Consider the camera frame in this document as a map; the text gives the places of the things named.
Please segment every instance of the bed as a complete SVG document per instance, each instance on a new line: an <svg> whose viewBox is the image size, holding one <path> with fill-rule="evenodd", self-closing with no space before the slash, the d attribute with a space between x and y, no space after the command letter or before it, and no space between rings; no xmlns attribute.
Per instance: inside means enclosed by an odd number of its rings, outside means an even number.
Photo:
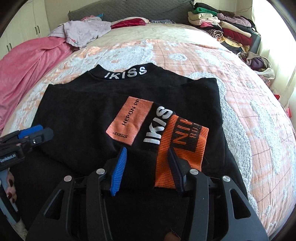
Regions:
<svg viewBox="0 0 296 241"><path fill-rule="evenodd" d="M149 62L194 80L217 79L229 149L251 206L267 234L273 235L296 203L295 131L261 78L214 38L191 26L149 23L113 29L48 72L18 104L2 136L31 126L48 84L68 83L97 64L119 72Z"/></svg>

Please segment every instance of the black t-shirt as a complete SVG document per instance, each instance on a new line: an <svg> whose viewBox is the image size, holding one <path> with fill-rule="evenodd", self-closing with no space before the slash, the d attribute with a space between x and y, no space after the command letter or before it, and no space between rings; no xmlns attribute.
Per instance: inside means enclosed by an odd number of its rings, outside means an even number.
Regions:
<svg viewBox="0 0 296 241"><path fill-rule="evenodd" d="M153 104L133 142L127 144L112 138L112 132L108 134L107 130L129 96ZM230 176L247 196L224 136L219 89L214 78L193 81L153 64L134 66L122 73L97 66L68 84L49 85L36 113L33 125L41 124L54 131L53 140L40 149L82 175L103 167L122 146L127 147L128 161L120 191L107 200L114 238L163 240L170 228L182 233L188 200L178 197L172 189L153 188L157 142L162 139L154 135L149 137L154 141L144 141L150 124L155 128L153 120L159 107L167 110L165 114L171 111L172 115L176 113L209 129L202 172L217 178ZM124 118L120 124L128 122L129 118ZM155 133L161 136L163 131ZM140 201L148 197L149 202ZM127 217L134 220L132 227L123 225Z"/></svg>

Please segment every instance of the fabric label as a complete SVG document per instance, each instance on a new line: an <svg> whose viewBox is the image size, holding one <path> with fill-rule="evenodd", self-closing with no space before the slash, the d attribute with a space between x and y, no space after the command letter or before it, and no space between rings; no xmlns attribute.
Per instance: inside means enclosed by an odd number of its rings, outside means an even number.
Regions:
<svg viewBox="0 0 296 241"><path fill-rule="evenodd" d="M106 133L114 140L132 145L153 102L128 97Z"/></svg>

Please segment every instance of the person's hand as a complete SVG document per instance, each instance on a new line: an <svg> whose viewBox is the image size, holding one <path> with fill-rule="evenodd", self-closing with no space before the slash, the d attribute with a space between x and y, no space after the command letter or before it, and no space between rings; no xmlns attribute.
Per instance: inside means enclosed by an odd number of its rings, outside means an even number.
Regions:
<svg viewBox="0 0 296 241"><path fill-rule="evenodd" d="M12 203L15 203L15 201L17 200L15 184L14 184L15 178L13 177L11 172L8 172L6 181L8 184L8 188L6 189L6 195Z"/></svg>
<svg viewBox="0 0 296 241"><path fill-rule="evenodd" d="M180 237L174 232L168 232L165 236L164 241L180 241Z"/></svg>

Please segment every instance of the folded clothes pile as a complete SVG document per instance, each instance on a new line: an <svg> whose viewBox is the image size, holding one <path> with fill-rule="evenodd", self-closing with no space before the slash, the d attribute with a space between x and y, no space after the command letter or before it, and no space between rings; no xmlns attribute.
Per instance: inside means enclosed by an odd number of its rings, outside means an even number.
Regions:
<svg viewBox="0 0 296 241"><path fill-rule="evenodd" d="M266 80L275 78L273 67L270 61L252 52L240 52L238 57L246 63L256 74L263 76Z"/></svg>
<svg viewBox="0 0 296 241"><path fill-rule="evenodd" d="M198 8L198 10L188 12L188 21L193 26L207 32L212 37L222 38L223 29L219 25L220 20L213 14L216 12L211 10L209 10L210 12L206 12L206 10L206 8Z"/></svg>
<svg viewBox="0 0 296 241"><path fill-rule="evenodd" d="M205 3L196 3L194 10L188 12L188 21L201 29L235 54L248 52L253 44L254 23L233 12L217 10Z"/></svg>

